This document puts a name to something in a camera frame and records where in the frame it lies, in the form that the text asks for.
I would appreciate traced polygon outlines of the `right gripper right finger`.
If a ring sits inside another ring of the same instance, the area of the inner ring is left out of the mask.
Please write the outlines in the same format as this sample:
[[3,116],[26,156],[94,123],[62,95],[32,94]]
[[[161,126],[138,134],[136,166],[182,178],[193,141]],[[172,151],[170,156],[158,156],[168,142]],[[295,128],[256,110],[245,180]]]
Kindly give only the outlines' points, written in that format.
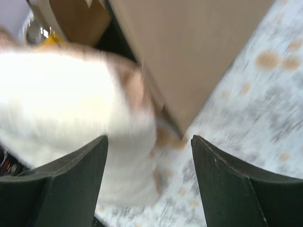
[[303,181],[232,156],[200,136],[191,140],[208,227],[301,227]]

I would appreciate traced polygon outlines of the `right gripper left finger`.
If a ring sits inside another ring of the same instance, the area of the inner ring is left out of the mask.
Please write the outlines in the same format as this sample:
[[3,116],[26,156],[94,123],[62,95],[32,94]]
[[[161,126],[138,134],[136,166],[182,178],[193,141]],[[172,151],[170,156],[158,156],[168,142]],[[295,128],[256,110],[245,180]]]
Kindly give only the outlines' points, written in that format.
[[94,214],[107,159],[98,137],[53,162],[27,169],[0,151],[0,224],[3,227],[100,227]]

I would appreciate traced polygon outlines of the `beige patterned pillow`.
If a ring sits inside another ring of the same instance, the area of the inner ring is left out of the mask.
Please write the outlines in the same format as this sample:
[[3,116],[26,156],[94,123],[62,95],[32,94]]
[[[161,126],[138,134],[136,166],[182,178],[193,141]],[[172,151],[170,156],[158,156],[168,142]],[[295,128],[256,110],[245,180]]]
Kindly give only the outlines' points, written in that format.
[[37,168],[101,135],[108,154],[98,202],[155,204],[156,119],[140,68],[78,44],[24,47],[1,30],[1,145]]

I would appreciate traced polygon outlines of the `beige fabric pet tent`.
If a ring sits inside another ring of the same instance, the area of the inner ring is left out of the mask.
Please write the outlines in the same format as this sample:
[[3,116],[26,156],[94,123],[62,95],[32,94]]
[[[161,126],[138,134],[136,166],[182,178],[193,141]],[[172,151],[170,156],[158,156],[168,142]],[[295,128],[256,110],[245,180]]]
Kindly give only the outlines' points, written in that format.
[[184,136],[228,67],[273,5],[271,0],[36,0],[66,41],[94,45],[103,18],[142,66],[158,109]]

